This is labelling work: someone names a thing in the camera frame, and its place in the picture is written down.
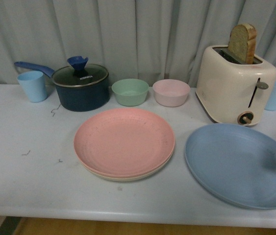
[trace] glass lid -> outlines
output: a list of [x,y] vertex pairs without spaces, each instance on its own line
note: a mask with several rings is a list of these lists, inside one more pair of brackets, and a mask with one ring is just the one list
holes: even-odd
[[75,70],[72,66],[66,66],[57,70],[52,80],[61,87],[85,87],[96,84],[108,77],[105,67],[96,64],[87,64],[81,70]]

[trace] stacked plates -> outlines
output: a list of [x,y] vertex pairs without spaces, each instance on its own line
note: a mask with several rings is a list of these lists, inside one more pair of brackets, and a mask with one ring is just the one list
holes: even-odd
[[132,181],[155,173],[167,163],[175,136],[160,116],[120,108],[85,121],[75,135],[74,147],[90,172],[107,180]]

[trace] wooden floor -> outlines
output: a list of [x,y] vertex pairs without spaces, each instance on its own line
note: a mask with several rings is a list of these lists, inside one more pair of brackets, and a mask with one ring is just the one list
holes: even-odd
[[22,218],[13,235],[276,235],[276,229]]

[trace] lid knob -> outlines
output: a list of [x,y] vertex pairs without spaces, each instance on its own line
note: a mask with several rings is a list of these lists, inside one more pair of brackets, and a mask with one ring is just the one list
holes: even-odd
[[82,58],[82,56],[73,56],[73,57],[70,57],[67,62],[75,69],[75,70],[83,70],[85,65],[87,64],[88,62],[88,57],[86,58]]

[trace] toaster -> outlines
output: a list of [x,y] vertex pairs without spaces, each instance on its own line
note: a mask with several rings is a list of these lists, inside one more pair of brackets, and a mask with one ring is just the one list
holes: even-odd
[[259,123],[276,81],[276,68],[254,55],[244,64],[228,46],[205,49],[196,95],[207,114],[220,123]]

